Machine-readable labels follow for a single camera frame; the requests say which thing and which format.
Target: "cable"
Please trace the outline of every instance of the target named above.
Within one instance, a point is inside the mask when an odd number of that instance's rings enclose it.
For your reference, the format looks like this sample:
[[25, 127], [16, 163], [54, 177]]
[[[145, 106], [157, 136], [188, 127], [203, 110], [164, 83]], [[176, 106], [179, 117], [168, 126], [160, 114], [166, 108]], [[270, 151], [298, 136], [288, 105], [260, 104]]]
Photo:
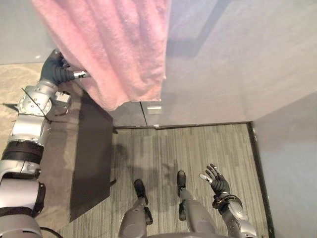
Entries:
[[57, 233], [56, 231], [52, 230], [51, 228], [47, 228], [47, 227], [40, 227], [40, 228], [43, 231], [47, 231], [47, 232], [52, 233], [53, 235], [55, 235], [58, 238], [63, 238], [59, 233]]

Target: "white wall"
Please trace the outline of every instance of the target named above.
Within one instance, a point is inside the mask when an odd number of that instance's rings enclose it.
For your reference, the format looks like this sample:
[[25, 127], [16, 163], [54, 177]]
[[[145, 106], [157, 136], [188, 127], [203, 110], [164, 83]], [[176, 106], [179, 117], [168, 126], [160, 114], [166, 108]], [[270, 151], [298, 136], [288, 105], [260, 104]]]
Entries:
[[0, 1], [0, 64], [44, 62], [55, 48], [29, 0]]
[[317, 237], [317, 93], [254, 124], [275, 237]]
[[161, 115], [255, 120], [317, 91], [317, 1], [173, 0]]

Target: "robot finger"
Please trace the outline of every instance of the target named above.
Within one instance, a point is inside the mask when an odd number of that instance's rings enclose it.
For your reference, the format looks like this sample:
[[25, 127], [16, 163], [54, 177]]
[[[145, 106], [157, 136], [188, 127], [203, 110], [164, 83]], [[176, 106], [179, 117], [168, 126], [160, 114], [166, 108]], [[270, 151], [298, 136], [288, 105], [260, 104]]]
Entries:
[[205, 172], [206, 172], [206, 174], [208, 174], [208, 176], [209, 176], [212, 180], [215, 180], [215, 179], [216, 179], [215, 176], [214, 176], [209, 170], [206, 170]]
[[217, 171], [213, 167], [210, 167], [209, 165], [207, 165], [207, 169], [209, 169], [210, 172], [212, 172], [215, 179], [217, 179]]
[[207, 181], [210, 185], [212, 183], [212, 179], [211, 178], [208, 178], [206, 175], [204, 174], [199, 174], [199, 177], [202, 179], [202, 180], [205, 180]]

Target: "black panel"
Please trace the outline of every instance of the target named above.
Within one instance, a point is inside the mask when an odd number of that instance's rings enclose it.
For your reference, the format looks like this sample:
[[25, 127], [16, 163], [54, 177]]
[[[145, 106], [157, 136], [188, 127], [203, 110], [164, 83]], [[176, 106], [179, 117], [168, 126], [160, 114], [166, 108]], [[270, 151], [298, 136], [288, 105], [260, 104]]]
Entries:
[[112, 117], [84, 93], [79, 115], [70, 221], [109, 197], [112, 130]]

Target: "black wire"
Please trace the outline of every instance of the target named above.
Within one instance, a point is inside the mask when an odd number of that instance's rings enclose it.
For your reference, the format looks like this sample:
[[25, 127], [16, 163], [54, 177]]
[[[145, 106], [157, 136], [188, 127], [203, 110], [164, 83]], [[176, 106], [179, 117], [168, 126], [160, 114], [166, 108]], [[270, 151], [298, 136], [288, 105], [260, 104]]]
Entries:
[[145, 114], [144, 114], [142, 103], [141, 102], [139, 102], [139, 103], [140, 103], [140, 106], [141, 106], [141, 110], [142, 110], [142, 114], [143, 114], [143, 117], [144, 117], [144, 120], [145, 120], [145, 124], [148, 126], [148, 122], [147, 122], [147, 119], [146, 119]]
[[23, 92], [31, 99], [31, 101], [41, 110], [41, 112], [42, 112], [44, 118], [49, 122], [49, 124], [51, 124], [52, 122], [67, 123], [67, 121], [57, 121], [57, 120], [50, 120], [50, 119], [48, 119], [48, 117], [45, 115], [45, 113], [43, 112], [43, 110], [41, 109], [41, 107], [33, 100], [33, 98], [32, 98], [23, 88], [21, 88], [21, 89], [22, 89]]
[[52, 121], [47, 118], [47, 116], [45, 115], [45, 113], [43, 112], [43, 110], [41, 109], [41, 107], [33, 100], [33, 98], [32, 98], [23, 88], [21, 88], [21, 89], [22, 89], [23, 92], [31, 99], [31, 101], [41, 110], [41, 112], [42, 112], [43, 116], [45, 117], [45, 119], [48, 120], [49, 123], [51, 123]]
[[58, 238], [63, 238], [59, 233], [57, 233], [56, 231], [52, 230], [51, 228], [48, 228], [48, 227], [40, 227], [40, 228], [43, 231], [47, 231], [47, 232], [52, 233], [53, 235], [55, 235]]

